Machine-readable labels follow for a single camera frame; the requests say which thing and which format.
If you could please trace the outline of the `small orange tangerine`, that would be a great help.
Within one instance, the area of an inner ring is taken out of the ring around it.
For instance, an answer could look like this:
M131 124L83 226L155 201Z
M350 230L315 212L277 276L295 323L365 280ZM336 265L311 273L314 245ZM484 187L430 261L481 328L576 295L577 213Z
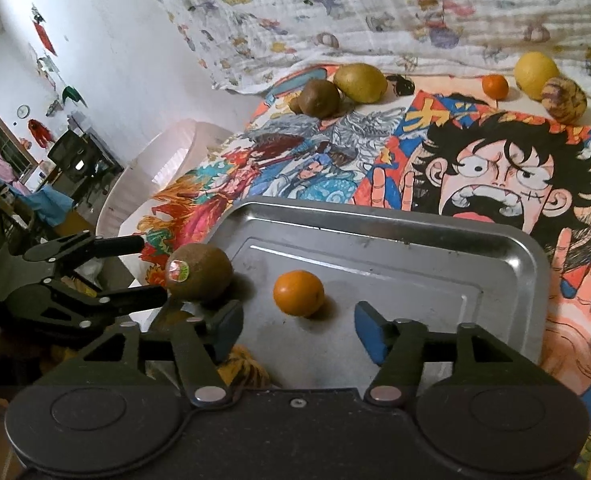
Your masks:
M324 304L324 284L315 274L304 270L283 273L274 282L274 304L284 314L308 318Z

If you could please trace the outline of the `kiwi with sticker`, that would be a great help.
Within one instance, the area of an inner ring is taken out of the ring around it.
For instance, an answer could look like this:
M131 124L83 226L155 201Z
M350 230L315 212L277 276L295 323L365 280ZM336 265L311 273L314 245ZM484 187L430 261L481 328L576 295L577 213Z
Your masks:
M233 277L232 264L222 249L203 243L179 247L167 259L165 286L178 299L200 301L224 291Z

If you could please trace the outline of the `striped pepino melon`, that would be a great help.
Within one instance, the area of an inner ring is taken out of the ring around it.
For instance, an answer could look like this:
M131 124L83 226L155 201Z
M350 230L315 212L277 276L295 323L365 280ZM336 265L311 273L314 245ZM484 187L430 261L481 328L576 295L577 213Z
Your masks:
M542 88L542 104L557 122L573 125L586 112L587 97L574 80L558 76L546 81Z
M230 389L264 389L271 385L265 367L242 344L235 344L216 370Z

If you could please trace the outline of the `anime colouring poster mat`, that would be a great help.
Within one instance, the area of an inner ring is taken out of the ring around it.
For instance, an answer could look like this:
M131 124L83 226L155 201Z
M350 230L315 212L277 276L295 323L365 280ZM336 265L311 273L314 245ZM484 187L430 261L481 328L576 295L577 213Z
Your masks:
M514 226L553 267L542 367L582 398L591 421L591 127L496 113L470 84L430 88L395 74L379 103L317 119L289 107L305 81L282 81L248 129L146 202L132 222L144 238L137 278L162 284L177 247L203 240L251 196ZM576 471L591 479L591 432Z

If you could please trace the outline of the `yellow lemon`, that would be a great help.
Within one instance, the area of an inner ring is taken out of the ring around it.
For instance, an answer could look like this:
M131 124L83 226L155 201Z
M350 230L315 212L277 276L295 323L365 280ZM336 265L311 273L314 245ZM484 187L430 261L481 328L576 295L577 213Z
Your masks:
M553 59L537 51L524 53L513 69L518 88L534 101L542 99L547 81L559 75L560 70Z

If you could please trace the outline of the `cartoon print white cloth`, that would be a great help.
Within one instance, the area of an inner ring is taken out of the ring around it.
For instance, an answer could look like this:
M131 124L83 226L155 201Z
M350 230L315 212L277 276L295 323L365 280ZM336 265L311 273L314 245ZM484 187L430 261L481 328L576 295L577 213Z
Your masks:
M591 0L155 0L218 89L260 93L323 63L509 73L549 55L591 97Z

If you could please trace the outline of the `large brown kiwi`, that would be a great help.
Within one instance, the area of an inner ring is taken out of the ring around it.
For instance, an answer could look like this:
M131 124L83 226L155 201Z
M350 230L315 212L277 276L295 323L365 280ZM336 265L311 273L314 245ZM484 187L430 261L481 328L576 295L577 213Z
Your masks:
M337 86L326 79L311 79L306 82L297 97L297 104L303 114L309 117L325 119L338 110L340 92Z

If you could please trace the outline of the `black office chair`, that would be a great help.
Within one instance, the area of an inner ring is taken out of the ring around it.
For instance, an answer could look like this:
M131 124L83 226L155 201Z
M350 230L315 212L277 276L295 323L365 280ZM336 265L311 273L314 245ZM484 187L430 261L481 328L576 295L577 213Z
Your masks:
M54 165L46 183L75 203L94 191L104 191L123 167L92 134L66 130L48 153Z

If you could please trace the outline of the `green-yellow pear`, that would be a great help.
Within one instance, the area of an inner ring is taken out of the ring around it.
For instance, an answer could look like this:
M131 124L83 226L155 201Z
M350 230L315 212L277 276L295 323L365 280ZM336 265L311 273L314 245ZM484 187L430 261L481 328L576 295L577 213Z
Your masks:
M340 66L333 76L333 82L346 96L359 104L379 102L388 90L384 73L365 63Z

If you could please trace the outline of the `metal baking tray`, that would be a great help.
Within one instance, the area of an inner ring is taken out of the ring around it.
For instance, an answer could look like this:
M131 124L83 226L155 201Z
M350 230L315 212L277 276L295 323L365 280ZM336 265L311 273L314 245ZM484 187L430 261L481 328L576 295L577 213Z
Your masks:
M367 301L384 318L437 333L474 323L532 361L541 355L545 252L512 226L308 200L260 197L231 207L207 241L233 267L224 299L244 310L239 344L283 389L365 388L377 372L354 328ZM324 284L308 318L274 304L274 282L304 270Z

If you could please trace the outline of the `small brown kiwi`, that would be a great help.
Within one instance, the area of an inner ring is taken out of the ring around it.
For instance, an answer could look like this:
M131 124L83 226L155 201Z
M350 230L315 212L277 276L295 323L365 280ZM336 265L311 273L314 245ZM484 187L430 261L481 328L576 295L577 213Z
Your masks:
M300 105L300 96L294 96L294 98L289 101L289 109L297 115L303 113L302 107Z

